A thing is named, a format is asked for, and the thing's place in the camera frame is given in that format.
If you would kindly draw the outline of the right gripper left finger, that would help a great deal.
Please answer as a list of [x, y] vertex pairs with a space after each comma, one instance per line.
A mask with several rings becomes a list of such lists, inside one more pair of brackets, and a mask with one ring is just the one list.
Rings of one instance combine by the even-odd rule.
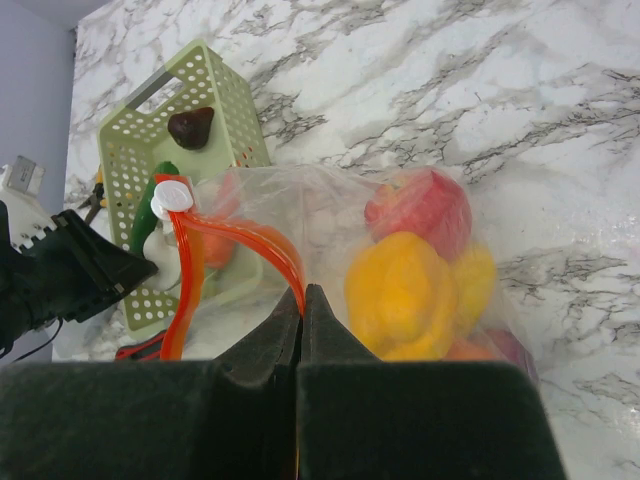
[[212, 360], [27, 363], [1, 373], [5, 479], [293, 479], [302, 321], [284, 294]]

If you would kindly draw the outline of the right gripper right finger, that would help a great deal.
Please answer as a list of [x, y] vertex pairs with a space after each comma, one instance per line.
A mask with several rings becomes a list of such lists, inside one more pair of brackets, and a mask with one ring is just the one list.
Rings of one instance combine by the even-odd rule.
[[310, 285], [297, 368], [303, 479], [562, 479], [540, 396], [499, 361], [384, 363]]

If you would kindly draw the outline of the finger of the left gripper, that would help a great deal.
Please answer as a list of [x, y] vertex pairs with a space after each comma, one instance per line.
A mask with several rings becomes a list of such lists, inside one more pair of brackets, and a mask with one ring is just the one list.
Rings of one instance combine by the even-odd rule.
[[56, 249], [54, 316], [82, 323], [117, 304], [158, 272], [158, 267], [105, 240], [80, 216], [65, 210], [52, 217]]

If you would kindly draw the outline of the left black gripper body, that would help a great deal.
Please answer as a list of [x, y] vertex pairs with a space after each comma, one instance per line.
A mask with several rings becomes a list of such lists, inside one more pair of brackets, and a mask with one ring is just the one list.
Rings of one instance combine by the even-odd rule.
[[40, 236], [29, 237], [32, 246], [15, 249], [11, 241], [10, 216], [7, 205], [1, 202], [1, 349], [12, 350], [15, 342], [25, 333], [43, 329], [54, 320], [61, 330], [63, 319], [52, 306], [48, 281], [52, 279], [47, 268], [45, 248], [58, 240], [63, 224], [57, 215], [45, 226]]

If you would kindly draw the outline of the green toy cucumber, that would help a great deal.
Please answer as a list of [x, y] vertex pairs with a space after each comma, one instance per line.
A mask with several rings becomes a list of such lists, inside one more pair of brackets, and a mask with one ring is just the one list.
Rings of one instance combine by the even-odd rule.
[[155, 167], [148, 178], [131, 228], [130, 251], [139, 256], [143, 255], [144, 243], [158, 223], [158, 219], [151, 208], [151, 199], [156, 187], [156, 174], [178, 175], [179, 170], [173, 163], [164, 161]]

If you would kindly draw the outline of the orange toy pumpkin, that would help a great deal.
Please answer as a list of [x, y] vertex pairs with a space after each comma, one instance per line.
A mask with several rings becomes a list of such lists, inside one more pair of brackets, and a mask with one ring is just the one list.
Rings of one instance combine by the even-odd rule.
[[486, 336], [457, 337], [443, 357], [444, 361], [499, 361], [500, 355]]

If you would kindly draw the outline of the yellow bell pepper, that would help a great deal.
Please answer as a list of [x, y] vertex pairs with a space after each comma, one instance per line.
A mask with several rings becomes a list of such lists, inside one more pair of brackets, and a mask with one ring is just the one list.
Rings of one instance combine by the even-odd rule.
[[451, 347], [458, 288], [421, 237], [397, 232], [360, 252], [344, 281], [351, 332], [387, 362], [439, 360]]

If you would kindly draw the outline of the green plastic basket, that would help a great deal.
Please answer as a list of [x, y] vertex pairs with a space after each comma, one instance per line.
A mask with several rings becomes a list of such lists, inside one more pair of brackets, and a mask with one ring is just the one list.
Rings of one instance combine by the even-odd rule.
[[201, 40], [108, 115], [98, 142], [112, 240], [158, 269], [123, 302], [128, 333], [143, 339], [169, 325], [182, 279], [172, 225], [152, 209], [157, 176], [198, 184], [269, 156], [249, 84]]

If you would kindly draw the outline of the clear zip bag orange zipper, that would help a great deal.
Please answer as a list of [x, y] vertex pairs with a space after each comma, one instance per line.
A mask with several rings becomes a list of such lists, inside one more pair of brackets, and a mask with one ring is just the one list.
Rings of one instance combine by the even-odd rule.
[[[291, 291], [298, 310], [305, 313], [307, 288], [320, 286], [332, 311], [353, 334], [345, 277], [360, 252], [384, 239], [375, 240], [367, 227], [366, 203], [394, 176], [426, 168], [442, 172], [418, 167], [363, 177], [330, 167], [271, 166], [231, 168], [198, 184], [181, 175], [158, 175], [152, 209], [172, 225], [182, 275], [161, 358], [182, 357], [195, 318], [261, 301], [282, 288]], [[489, 249], [468, 201], [472, 230], [466, 248], [478, 243]], [[451, 270], [456, 259], [444, 259]], [[498, 272], [490, 303], [469, 334], [461, 332], [456, 314], [454, 339], [488, 337], [488, 329], [511, 332], [531, 354], [525, 329], [501, 291]]]

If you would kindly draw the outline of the purple toy onion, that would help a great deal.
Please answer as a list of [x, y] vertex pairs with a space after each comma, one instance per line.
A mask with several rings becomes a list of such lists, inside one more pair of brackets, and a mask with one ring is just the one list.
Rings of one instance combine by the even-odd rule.
[[532, 355], [511, 332], [501, 329], [488, 329], [485, 333], [508, 362], [522, 369], [535, 385], [539, 384]]

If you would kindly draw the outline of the yellow toy squash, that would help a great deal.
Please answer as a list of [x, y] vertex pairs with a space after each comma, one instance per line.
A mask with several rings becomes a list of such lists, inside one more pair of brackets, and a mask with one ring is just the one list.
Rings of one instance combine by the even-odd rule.
[[458, 325], [469, 334], [493, 296], [497, 269], [490, 250], [482, 244], [467, 247], [452, 264], [459, 293]]

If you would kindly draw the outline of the red toy apple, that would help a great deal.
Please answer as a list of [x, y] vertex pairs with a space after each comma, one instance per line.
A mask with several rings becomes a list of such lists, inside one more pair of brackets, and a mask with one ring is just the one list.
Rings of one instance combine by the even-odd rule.
[[466, 248], [472, 230], [471, 207], [463, 188], [431, 168], [402, 172], [381, 184], [366, 203], [364, 220], [377, 241], [411, 232], [447, 261]]

